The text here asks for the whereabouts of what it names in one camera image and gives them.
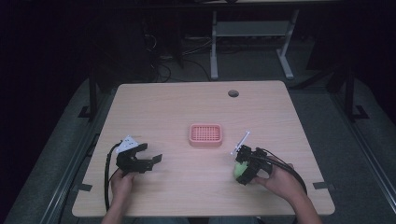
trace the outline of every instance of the tabletop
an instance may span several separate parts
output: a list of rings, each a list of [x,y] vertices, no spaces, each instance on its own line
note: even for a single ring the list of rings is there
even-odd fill
[[[229,91],[237,91],[231,97]],[[217,123],[219,147],[192,147],[193,123]],[[106,154],[126,135],[148,149],[138,159],[163,154],[153,170],[138,175],[127,216],[210,217],[293,215],[283,199],[257,184],[233,178],[235,145],[250,131],[245,145],[262,147],[292,163],[321,215],[334,211],[318,164],[304,134],[288,91],[280,81],[124,84],[119,86],[73,207],[77,217],[106,213]],[[116,169],[114,152],[110,174]]]

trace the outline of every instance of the gray carpet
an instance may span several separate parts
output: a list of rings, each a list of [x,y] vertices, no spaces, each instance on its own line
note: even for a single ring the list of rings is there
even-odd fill
[[[276,79],[284,81],[287,86],[293,86],[315,74],[315,71],[304,69],[311,48],[312,43],[309,42],[293,42],[290,45],[288,58],[296,76],[294,80],[284,78],[275,47],[220,54],[219,81]],[[210,71],[208,53],[188,55],[186,59],[198,62],[206,72]],[[205,71],[196,63],[185,62],[184,69],[175,62],[165,65],[171,69],[174,78],[169,81],[207,81]],[[166,69],[160,71],[167,76]],[[327,93],[324,90],[326,80],[324,78],[303,91],[290,91],[320,171],[326,183],[334,187],[331,195],[335,212],[323,217],[323,222],[396,223],[396,215],[379,187],[361,150],[361,143],[354,134],[355,129],[361,132],[390,181],[396,183],[396,165],[393,162],[396,158],[396,128],[376,104],[370,90],[359,81],[356,82],[355,102],[363,106],[370,119],[349,122],[339,105],[342,103],[343,93]],[[78,218],[71,213],[77,196],[76,186],[85,175],[94,149],[90,144],[95,135],[101,132],[114,92],[98,92],[98,96],[99,113],[95,120],[88,122],[88,119],[78,118],[81,108],[89,104],[88,83],[81,85],[53,131],[6,223],[39,223],[43,216],[50,216],[47,209],[56,193],[61,195],[61,200],[48,223],[100,223],[101,218]],[[83,150],[84,156],[77,157],[76,150]],[[78,171],[68,174],[71,164]],[[62,178],[66,175],[74,179],[73,184],[69,183],[64,191],[59,192]],[[293,217],[262,219],[267,224],[291,223]],[[124,220],[125,223],[132,221],[132,218]]]

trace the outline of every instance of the wire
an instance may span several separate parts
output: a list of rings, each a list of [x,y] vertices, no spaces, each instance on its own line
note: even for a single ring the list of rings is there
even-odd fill
[[[200,51],[202,49],[206,49],[206,47],[208,47],[210,44],[212,44],[212,39],[209,39],[209,41],[207,41],[206,43],[204,43],[201,46],[198,46],[198,47],[195,47],[193,49],[189,49],[189,50],[184,51],[182,53],[182,55],[193,54],[194,52],[198,52],[198,51]]]
[[[167,81],[171,78],[171,76],[172,76],[172,71],[171,71],[171,69],[170,69],[168,66],[166,66],[166,65],[164,65],[164,64],[162,64],[162,63],[159,63],[158,65],[159,65],[159,66],[162,66],[162,67],[164,67],[166,70],[168,70],[169,75],[168,75],[167,77],[165,77],[165,81],[163,81],[163,76],[161,75],[160,71],[157,69],[157,74],[158,74],[158,77],[160,78],[161,82],[167,82]]]
[[[268,157],[262,158],[262,157],[256,157],[256,156],[252,156],[252,158],[256,158],[262,161],[267,161],[273,165],[276,165],[278,167],[280,167],[281,169],[285,170],[286,172],[288,172],[289,174],[291,174],[292,176],[294,176],[294,178],[296,178],[296,180],[300,183],[301,187],[303,187],[304,193],[307,194],[307,190],[306,190],[306,185],[305,182],[303,181],[303,179],[301,178],[301,176],[291,167],[289,166],[287,163],[285,163],[284,161],[282,161],[279,157],[277,157],[276,155],[274,155],[272,152],[268,151],[267,149],[263,149],[265,152],[271,154],[272,156],[274,156],[275,158],[277,158],[280,161],[275,161],[272,160]],[[294,218],[292,224],[297,224],[298,220],[297,217]]]
[[[270,154],[271,156],[275,157],[277,160],[283,162],[283,164],[288,165],[287,163],[285,163],[284,161],[282,161],[278,156],[276,156],[274,153],[268,151],[268,150],[265,149],[265,148],[260,148],[260,149],[263,150],[264,152]]]
[[[231,38],[227,40],[223,40],[222,44],[218,44],[216,53],[217,54],[236,54],[242,51],[242,45],[240,44],[235,44]]]
[[[206,72],[205,68],[204,68],[200,63],[195,62],[195,61],[192,61],[192,60],[187,60],[187,59],[183,59],[183,61],[189,62],[189,63],[195,63],[195,64],[197,64],[198,66],[200,66],[200,67],[202,68],[202,70],[204,70],[204,72],[205,72],[205,74],[206,74],[206,77],[207,77],[207,80],[208,80],[208,81],[212,81],[212,79],[210,78],[210,75]]]
[[[157,47],[157,38],[154,35],[145,35],[145,37],[151,37],[154,40],[154,44],[151,49],[155,49],[155,47]]]
[[[108,178],[108,172],[109,172],[109,167],[110,167],[110,161],[111,161],[111,154],[114,151],[114,148],[119,147],[121,142],[117,143],[110,149],[110,151],[107,154],[106,158],[106,167],[105,167],[105,205],[106,205],[106,211],[108,211],[108,208],[110,207],[110,203],[108,201],[108,184],[110,182],[110,179]]]

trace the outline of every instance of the pink basket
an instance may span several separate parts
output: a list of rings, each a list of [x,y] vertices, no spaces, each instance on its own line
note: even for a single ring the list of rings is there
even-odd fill
[[[222,143],[221,126],[213,123],[195,123],[190,126],[192,147],[219,147]]]

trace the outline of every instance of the green object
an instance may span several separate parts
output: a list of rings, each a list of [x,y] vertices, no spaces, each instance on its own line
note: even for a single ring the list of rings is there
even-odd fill
[[[242,163],[236,162],[235,168],[233,169],[233,177],[236,179],[241,176],[248,168],[248,162],[243,161]]]

